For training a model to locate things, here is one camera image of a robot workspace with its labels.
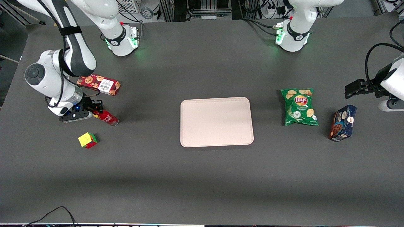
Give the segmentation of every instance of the lay's logo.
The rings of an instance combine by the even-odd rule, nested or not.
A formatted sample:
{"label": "lay's logo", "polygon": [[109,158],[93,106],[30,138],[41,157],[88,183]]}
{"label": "lay's logo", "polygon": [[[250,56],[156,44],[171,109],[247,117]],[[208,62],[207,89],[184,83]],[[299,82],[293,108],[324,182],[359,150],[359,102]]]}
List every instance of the lay's logo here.
{"label": "lay's logo", "polygon": [[297,95],[295,97],[295,103],[299,106],[304,106],[307,104],[307,98],[304,97],[303,95]]}

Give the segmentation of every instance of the gray table surface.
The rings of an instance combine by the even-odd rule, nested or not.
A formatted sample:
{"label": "gray table surface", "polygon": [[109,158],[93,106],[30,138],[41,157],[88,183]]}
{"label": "gray table surface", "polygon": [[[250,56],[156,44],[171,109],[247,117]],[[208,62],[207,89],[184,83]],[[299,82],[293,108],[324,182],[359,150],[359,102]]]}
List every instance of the gray table surface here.
{"label": "gray table surface", "polygon": [[[122,82],[117,96],[99,96],[117,127],[63,124],[47,109],[23,73],[61,37],[30,26],[0,111],[0,220],[30,222],[64,205],[79,222],[404,226],[404,113],[379,111],[372,94],[344,98],[397,21],[319,19],[297,53],[244,21],[153,23],[126,57],[107,49],[97,27],[82,27],[95,73]],[[398,55],[376,49],[372,75]],[[282,126],[277,90],[309,87],[320,126]],[[219,97],[250,100],[254,143],[183,148],[180,103]],[[358,107],[353,137],[334,143],[332,113],[347,104]],[[99,138],[90,150],[77,140],[85,132]],[[60,211],[46,221],[69,218]]]}

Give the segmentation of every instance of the green chip bag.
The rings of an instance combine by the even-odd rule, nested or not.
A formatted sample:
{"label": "green chip bag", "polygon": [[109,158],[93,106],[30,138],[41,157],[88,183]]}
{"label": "green chip bag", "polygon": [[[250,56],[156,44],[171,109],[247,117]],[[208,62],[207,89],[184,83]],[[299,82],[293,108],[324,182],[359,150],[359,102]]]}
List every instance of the green chip bag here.
{"label": "green chip bag", "polygon": [[311,105],[313,89],[282,89],[285,99],[285,126],[299,123],[318,125],[317,117]]}

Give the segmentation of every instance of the red cookie box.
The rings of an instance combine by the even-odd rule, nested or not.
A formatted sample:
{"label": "red cookie box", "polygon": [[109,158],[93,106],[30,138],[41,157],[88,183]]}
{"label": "red cookie box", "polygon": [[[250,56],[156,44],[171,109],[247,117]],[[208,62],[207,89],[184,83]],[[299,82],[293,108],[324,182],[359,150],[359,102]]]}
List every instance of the red cookie box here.
{"label": "red cookie box", "polygon": [[91,74],[89,76],[80,76],[76,82],[77,84],[89,87],[97,88],[101,93],[115,96],[118,93],[121,84],[119,81],[109,79],[97,74]]}

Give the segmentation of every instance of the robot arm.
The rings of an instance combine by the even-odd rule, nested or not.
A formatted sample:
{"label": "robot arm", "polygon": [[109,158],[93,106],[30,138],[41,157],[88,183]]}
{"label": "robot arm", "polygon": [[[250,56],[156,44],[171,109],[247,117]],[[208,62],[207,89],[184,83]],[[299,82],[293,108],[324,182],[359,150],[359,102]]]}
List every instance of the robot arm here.
{"label": "robot arm", "polygon": [[331,7],[339,5],[344,0],[289,0],[289,3],[295,9],[293,19],[287,19],[277,26],[277,32],[280,37],[276,39],[276,44],[284,50],[296,52],[302,49],[307,43],[310,35],[309,31],[316,21],[316,7]]}
{"label": "robot arm", "polygon": [[115,55],[125,56],[138,48],[138,30],[118,21],[116,16],[119,8],[115,0],[71,0],[71,2],[101,30],[108,48]]}
{"label": "robot arm", "polygon": [[[18,2],[32,10],[52,17],[59,28],[78,27],[65,1],[18,0]],[[69,70],[77,76],[88,76],[92,74],[97,64],[83,35],[81,33],[67,35],[66,41],[70,49],[66,51],[64,59]]]}
{"label": "robot arm", "polygon": [[404,111],[404,53],[379,70],[370,82],[358,79],[345,86],[345,98],[375,93],[376,98],[388,96],[379,103],[381,111]]}
{"label": "robot arm", "polygon": [[67,81],[71,76],[89,76],[96,67],[95,58],[88,48],[80,28],[63,0],[18,0],[28,8],[44,13],[54,19],[68,50],[47,50],[38,62],[25,71],[27,83],[50,98],[48,108],[56,115],[63,116],[74,105],[83,100],[83,91]]}

